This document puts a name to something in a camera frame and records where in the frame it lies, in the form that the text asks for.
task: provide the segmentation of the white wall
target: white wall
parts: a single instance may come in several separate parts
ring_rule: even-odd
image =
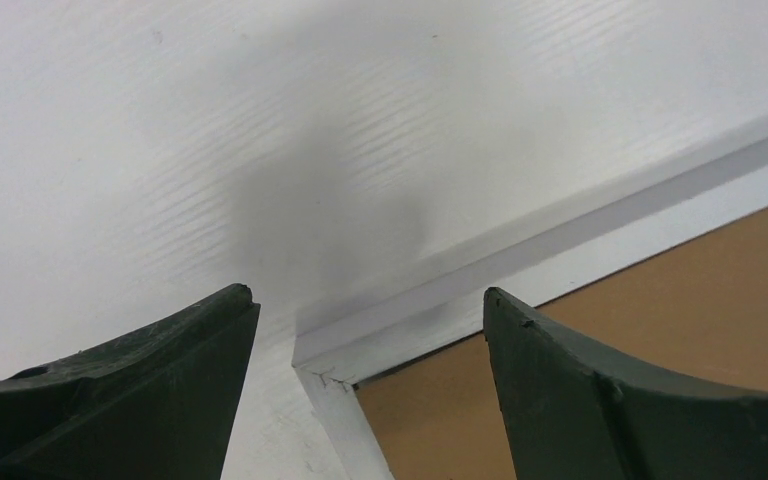
[[[0,2],[0,378],[249,283],[226,478],[340,478],[299,312],[766,113],[768,1]]]

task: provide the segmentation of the white frame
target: white frame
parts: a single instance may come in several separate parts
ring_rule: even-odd
[[[354,385],[480,331],[486,287],[539,305],[767,206],[768,117],[385,282],[300,334],[293,366],[349,478],[393,480]]]

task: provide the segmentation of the cardboard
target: cardboard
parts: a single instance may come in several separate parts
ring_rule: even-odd
[[[540,310],[657,365],[768,391],[768,209]],[[483,336],[358,397],[396,480],[515,480]]]

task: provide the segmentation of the white molding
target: white molding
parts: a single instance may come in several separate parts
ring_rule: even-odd
[[[353,385],[478,332],[486,287],[539,305],[767,206],[768,118],[491,232],[447,257],[459,266],[302,333],[293,364],[350,478],[391,480]]]
[[[349,478],[393,480],[354,386],[303,369],[296,369],[296,375]]]

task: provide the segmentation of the dark green plastic piece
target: dark green plastic piece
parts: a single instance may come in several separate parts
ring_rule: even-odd
[[[0,479],[219,479],[259,311],[232,285],[0,381]]]
[[[768,479],[768,394],[643,362],[499,289],[484,334],[517,478]]]

